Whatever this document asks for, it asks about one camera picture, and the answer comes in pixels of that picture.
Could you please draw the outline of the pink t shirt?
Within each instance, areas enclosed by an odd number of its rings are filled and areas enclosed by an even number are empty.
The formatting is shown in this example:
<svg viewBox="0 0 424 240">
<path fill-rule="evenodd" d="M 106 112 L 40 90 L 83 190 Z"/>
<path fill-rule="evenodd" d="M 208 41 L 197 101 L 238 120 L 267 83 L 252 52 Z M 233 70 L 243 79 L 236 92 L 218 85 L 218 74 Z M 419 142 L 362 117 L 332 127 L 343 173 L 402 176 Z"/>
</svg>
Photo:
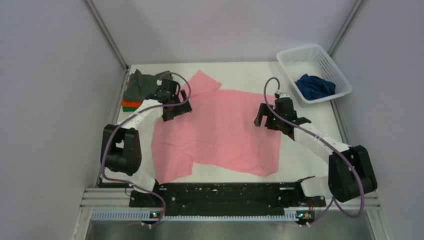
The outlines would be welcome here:
<svg viewBox="0 0 424 240">
<path fill-rule="evenodd" d="M 191 175 L 193 164 L 260 177 L 278 171 L 281 133 L 254 124 L 262 94 L 221 89 L 202 71 L 183 89 L 191 112 L 154 126 L 151 153 L 159 183 Z"/>
</svg>

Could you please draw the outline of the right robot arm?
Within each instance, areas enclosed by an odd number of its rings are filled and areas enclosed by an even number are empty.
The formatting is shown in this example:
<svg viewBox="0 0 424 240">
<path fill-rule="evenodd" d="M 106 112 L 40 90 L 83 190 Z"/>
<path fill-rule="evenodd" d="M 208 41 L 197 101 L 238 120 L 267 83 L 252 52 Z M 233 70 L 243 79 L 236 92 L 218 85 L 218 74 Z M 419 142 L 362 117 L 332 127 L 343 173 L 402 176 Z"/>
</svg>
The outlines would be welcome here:
<svg viewBox="0 0 424 240">
<path fill-rule="evenodd" d="M 261 103 L 255 126 L 262 124 L 280 131 L 294 142 L 303 145 L 328 166 L 325 176 L 310 176 L 300 181 L 293 192 L 299 206 L 307 206 L 315 196 L 334 197 L 344 203 L 378 188 L 378 182 L 367 149 L 350 146 L 320 131 L 306 117 L 299 117 L 292 99 L 284 93 L 275 94 L 273 105 Z"/>
</svg>

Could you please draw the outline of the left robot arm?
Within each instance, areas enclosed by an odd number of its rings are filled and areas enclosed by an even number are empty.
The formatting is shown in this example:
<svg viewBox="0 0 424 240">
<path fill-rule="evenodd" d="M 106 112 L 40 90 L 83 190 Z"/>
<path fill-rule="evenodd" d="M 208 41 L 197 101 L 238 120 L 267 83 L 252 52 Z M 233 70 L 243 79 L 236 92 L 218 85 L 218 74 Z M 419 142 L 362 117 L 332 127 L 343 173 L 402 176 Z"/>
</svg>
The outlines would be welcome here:
<svg viewBox="0 0 424 240">
<path fill-rule="evenodd" d="M 169 79 L 157 80 L 158 88 L 149 94 L 132 114 L 117 125 L 103 129 L 101 175 L 104 180 L 129 185 L 141 192 L 141 200 L 149 207 L 160 202 L 155 190 L 156 179 L 142 169 L 141 134 L 157 121 L 173 120 L 192 111 L 189 94 Z"/>
</svg>

